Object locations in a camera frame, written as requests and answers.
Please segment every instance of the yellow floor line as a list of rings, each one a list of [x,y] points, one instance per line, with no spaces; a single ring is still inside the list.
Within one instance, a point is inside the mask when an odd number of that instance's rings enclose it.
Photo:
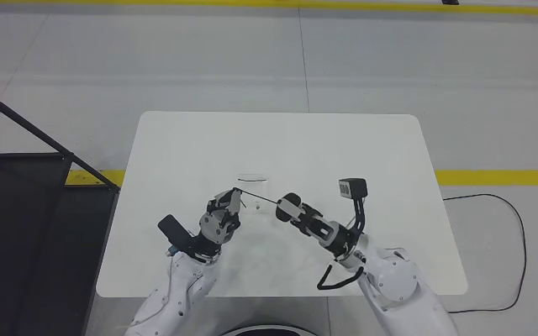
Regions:
[[[118,186],[125,171],[101,171]],[[538,171],[435,171],[440,186],[538,186]],[[67,185],[92,185],[100,181],[87,171],[70,171]]]
[[[459,6],[447,6],[440,3],[364,3],[354,1],[315,0],[0,0],[0,3],[54,3],[77,5],[193,5],[538,15],[538,7],[530,6],[488,6],[465,4],[461,4]]]

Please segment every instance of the black wire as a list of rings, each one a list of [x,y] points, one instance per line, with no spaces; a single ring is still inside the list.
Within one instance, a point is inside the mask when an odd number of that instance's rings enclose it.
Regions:
[[[246,191],[244,191],[243,189],[239,189],[239,188],[235,188],[235,189],[239,190],[240,192],[244,192],[245,194],[248,194],[248,195],[251,195],[251,196],[254,196],[254,197],[261,198],[261,199],[264,200],[264,201],[268,201],[268,202],[271,202],[271,203],[273,203],[273,204],[278,204],[278,203],[276,203],[275,201],[270,200],[269,198],[261,197],[261,196],[258,196],[258,195],[256,195],[256,194],[253,194],[253,193],[251,193],[251,192],[246,192]]]
[[[333,269],[333,265],[329,265],[329,267],[327,267],[327,270],[325,271],[325,273],[321,277],[321,280],[318,282],[318,289],[320,291],[328,291],[328,290],[331,290],[331,289],[338,289],[338,288],[342,288],[345,285],[349,285],[352,282],[357,281],[361,277],[362,272],[364,271],[364,267],[361,266],[361,267],[359,267],[359,270],[355,273],[355,275],[353,275],[352,277],[347,278],[347,279],[345,279],[343,281],[340,281],[339,283],[336,283],[334,285],[324,285],[325,280],[327,280],[327,277],[329,276],[330,270],[332,270],[332,269]]]
[[[242,182],[264,182],[264,181],[267,181],[267,180],[243,180],[243,179],[237,179],[237,181],[242,181]]]
[[[462,312],[503,312],[503,311],[506,311],[506,310],[509,310],[511,307],[515,306],[515,304],[518,302],[518,300],[520,299],[520,295],[521,295],[521,288],[523,287],[523,280],[525,279],[525,273],[527,271],[527,242],[526,242],[526,239],[525,239],[525,227],[523,226],[523,219],[521,219],[521,216],[520,216],[520,213],[518,213],[517,209],[512,205],[512,203],[508,202],[507,200],[505,200],[504,198],[502,198],[501,196],[497,196],[497,195],[493,195],[493,194],[487,194],[487,193],[481,193],[481,194],[473,194],[473,195],[465,195],[465,196],[456,196],[456,197],[448,197],[448,198],[443,198],[443,201],[450,201],[450,200],[455,200],[455,199],[462,199],[462,198],[470,198],[470,197],[480,197],[480,196],[489,196],[489,197],[495,197],[503,202],[505,202],[506,204],[508,204],[512,210],[514,210],[516,216],[518,217],[519,221],[520,221],[520,226],[521,226],[521,237],[523,239],[523,257],[524,257],[524,263],[523,263],[523,272],[521,272],[521,279],[520,279],[520,285],[518,287],[518,294],[517,296],[515,297],[515,300],[514,302],[512,302],[512,304],[510,304],[509,306],[505,307],[505,308],[499,308],[499,309],[466,309],[466,310],[456,310],[456,311],[452,311],[452,312],[449,312],[450,314],[459,314],[459,313],[462,313]]]

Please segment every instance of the gray floor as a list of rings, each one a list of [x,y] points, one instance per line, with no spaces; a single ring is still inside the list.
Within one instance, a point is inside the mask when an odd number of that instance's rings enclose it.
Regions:
[[[297,9],[0,7],[0,99],[99,169],[124,169],[148,110],[410,113],[436,169],[538,163],[538,19]],[[48,150],[0,118],[0,151]],[[528,275],[508,312],[455,316],[461,335],[535,335],[538,188],[497,192],[526,221]],[[450,309],[509,303],[522,268],[513,213],[447,204],[469,282]],[[97,297],[88,335],[122,334],[142,299]],[[188,335],[242,323],[381,335],[362,297],[208,299]]]

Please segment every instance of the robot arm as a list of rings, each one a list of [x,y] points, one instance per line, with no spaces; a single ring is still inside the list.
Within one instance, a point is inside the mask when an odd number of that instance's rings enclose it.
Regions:
[[[157,287],[144,301],[127,329],[126,336],[177,334],[187,321],[191,306],[208,295],[217,281],[218,259],[240,226],[239,189],[222,192],[209,201],[200,218],[200,232],[191,234],[172,216],[159,228],[171,242],[168,282]]]
[[[428,287],[417,265],[404,249],[382,249],[372,237],[364,234],[363,199],[367,196],[363,179],[340,180],[340,194],[355,202],[356,222],[345,228],[327,221],[317,210],[302,203],[295,194],[287,194],[277,202],[277,218],[290,222],[319,244],[355,275],[326,286],[332,266],[318,284],[320,290],[336,289],[358,281],[370,307],[389,336],[457,336],[456,325]]]

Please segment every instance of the table top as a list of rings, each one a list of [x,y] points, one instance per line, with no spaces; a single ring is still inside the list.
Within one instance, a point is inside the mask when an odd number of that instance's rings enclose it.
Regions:
[[[250,186],[245,176],[267,181]],[[418,120],[410,115],[179,113],[142,115],[98,277],[101,297],[146,297],[166,281],[169,243],[157,224],[171,213],[197,234],[207,201],[233,186],[278,199],[297,193],[346,225],[352,200],[338,180],[367,180],[365,232],[403,247],[441,295],[467,290],[451,226]],[[212,297],[361,295],[318,291],[332,255],[243,194],[241,227],[223,246]],[[252,204],[261,205],[254,209]],[[350,276],[335,267],[327,283]]]

